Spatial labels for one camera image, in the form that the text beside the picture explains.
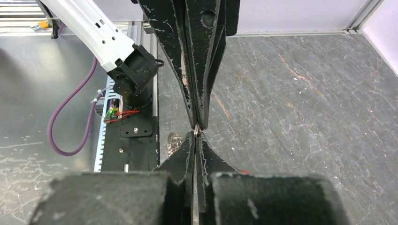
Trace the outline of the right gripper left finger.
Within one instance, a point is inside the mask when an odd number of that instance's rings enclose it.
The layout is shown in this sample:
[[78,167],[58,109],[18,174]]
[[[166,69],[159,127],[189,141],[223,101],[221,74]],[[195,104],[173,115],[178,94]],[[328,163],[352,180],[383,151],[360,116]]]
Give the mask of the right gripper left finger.
[[191,225],[193,223],[193,178],[195,136],[188,132],[180,148],[155,171],[169,174],[163,204],[163,225]]

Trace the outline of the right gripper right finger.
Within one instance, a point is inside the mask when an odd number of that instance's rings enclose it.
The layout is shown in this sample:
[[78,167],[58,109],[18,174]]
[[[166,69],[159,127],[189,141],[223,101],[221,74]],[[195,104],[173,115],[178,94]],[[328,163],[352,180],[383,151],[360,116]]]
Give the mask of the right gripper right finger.
[[196,136],[196,182],[198,195],[199,224],[207,223],[207,200],[210,194],[211,174],[216,172],[237,172],[223,160],[208,144],[203,132]]

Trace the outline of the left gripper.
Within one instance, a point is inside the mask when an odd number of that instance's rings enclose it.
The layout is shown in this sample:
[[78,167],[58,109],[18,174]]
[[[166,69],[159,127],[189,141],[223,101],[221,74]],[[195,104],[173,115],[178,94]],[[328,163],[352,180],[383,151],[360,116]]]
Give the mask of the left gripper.
[[138,1],[180,86],[190,125],[202,130],[208,128],[225,36],[237,33],[240,1]]

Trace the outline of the red key tag with keyring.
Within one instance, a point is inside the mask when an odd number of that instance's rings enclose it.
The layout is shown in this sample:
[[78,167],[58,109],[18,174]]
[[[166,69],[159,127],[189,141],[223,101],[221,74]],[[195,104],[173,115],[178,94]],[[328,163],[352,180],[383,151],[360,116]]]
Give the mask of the red key tag with keyring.
[[[197,130],[194,130],[193,133],[196,138],[197,134],[200,132],[198,132]],[[168,140],[167,140],[168,158],[171,157],[180,148],[180,146],[184,140],[184,137],[185,136],[179,136],[176,133],[171,133],[168,136]],[[194,158],[194,172],[196,172],[196,146],[195,146],[195,158]],[[248,170],[237,169],[237,172],[231,172],[231,173],[249,174],[250,172]]]

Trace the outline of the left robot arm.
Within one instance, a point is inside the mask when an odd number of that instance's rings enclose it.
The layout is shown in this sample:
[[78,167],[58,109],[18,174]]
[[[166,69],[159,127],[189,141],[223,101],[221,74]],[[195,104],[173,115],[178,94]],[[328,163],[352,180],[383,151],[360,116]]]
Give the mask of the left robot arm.
[[[90,49],[133,102],[158,71],[154,57],[123,34],[92,0],[45,0],[44,5]],[[238,0],[139,0],[180,85],[192,128],[208,127],[209,103],[226,47],[237,33]]]

